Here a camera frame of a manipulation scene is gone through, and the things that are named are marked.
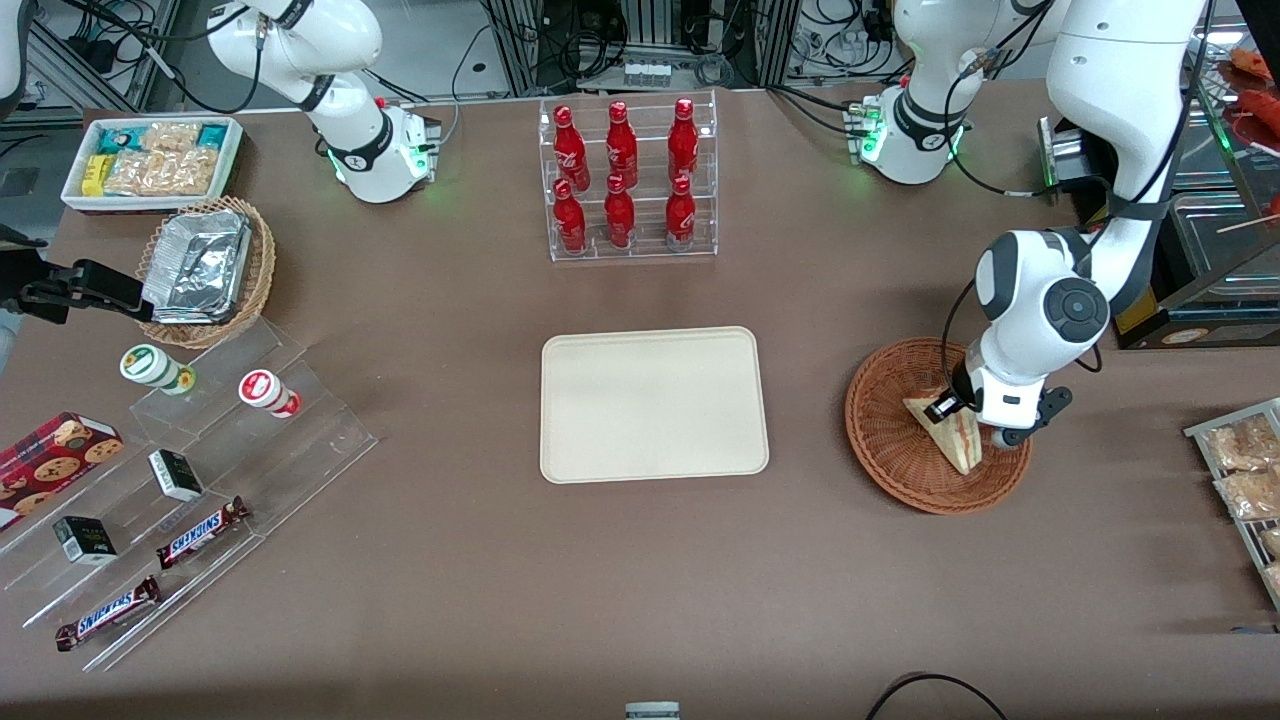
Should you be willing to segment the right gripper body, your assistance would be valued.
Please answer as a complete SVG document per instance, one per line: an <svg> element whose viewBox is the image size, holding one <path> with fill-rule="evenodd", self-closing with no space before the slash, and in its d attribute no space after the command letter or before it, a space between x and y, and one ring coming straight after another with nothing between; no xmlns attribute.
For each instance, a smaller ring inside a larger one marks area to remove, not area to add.
<svg viewBox="0 0 1280 720"><path fill-rule="evenodd" d="M49 263L41 254L49 243L32 240L9 225L1 227L1 306L18 313L18 291L31 282L59 278L67 282L70 269Z"/></svg>

